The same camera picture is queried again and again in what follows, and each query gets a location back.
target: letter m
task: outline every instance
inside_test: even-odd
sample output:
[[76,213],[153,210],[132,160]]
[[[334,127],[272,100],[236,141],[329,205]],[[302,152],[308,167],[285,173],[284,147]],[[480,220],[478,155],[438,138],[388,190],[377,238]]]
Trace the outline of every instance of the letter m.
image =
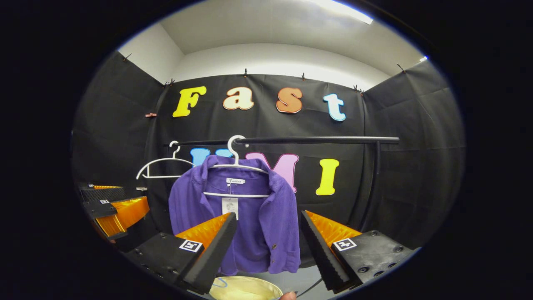
[[266,163],[266,165],[274,172],[280,174],[285,180],[289,183],[290,187],[293,189],[293,192],[296,193],[296,187],[294,187],[294,169],[296,168],[296,163],[298,162],[298,155],[295,154],[283,154],[279,157],[278,162],[274,166],[274,169],[270,167],[268,161],[263,153],[259,152],[250,152],[246,154],[246,159],[260,159]]

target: black pole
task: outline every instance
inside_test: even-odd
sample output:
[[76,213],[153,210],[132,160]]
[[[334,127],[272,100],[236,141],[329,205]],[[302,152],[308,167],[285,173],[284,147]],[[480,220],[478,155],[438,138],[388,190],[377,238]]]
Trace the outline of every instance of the black pole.
[[[282,137],[282,138],[245,138],[236,139],[236,144],[398,144],[397,137]],[[176,146],[225,145],[228,140],[184,141]]]
[[374,172],[372,176],[372,183],[370,184],[370,195],[368,196],[368,202],[365,207],[365,212],[363,213],[363,217],[361,219],[361,223],[359,225],[359,231],[362,233],[365,233],[368,230],[369,226],[369,218],[374,214],[376,201],[374,200],[375,197],[375,190],[379,178],[379,168],[381,164],[381,144],[379,141],[376,142],[376,157],[374,158]]

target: finger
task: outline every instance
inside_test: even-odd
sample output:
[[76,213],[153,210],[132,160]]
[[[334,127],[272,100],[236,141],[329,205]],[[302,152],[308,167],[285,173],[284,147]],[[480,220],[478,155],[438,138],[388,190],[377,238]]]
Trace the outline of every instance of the finger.
[[286,293],[281,296],[279,300],[296,300],[296,293],[293,291],[291,291],[290,293]]

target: white wall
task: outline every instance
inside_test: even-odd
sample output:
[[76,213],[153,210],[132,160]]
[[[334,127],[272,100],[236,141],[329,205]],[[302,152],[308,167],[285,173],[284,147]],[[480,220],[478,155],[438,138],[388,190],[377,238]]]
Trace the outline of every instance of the white wall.
[[170,81],[184,57],[160,23],[131,38],[118,52],[124,56],[131,53],[129,61],[163,84]]
[[328,51],[288,44],[239,44],[185,55],[171,76],[176,81],[215,75],[270,74],[301,77],[368,90],[390,76]]

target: purple jacket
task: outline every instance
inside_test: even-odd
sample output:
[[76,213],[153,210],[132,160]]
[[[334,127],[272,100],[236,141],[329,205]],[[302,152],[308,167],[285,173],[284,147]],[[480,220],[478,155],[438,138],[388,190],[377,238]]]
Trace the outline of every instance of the purple jacket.
[[263,169],[268,174],[241,168],[208,169],[234,162],[230,157],[210,155],[202,165],[176,180],[168,199],[172,231],[178,234],[222,215],[223,197],[203,192],[230,194],[226,179],[244,179],[244,184],[231,184],[231,194],[270,196],[238,199],[237,231],[220,272],[296,273],[300,265],[298,215],[289,183],[259,159],[239,160],[239,164]]

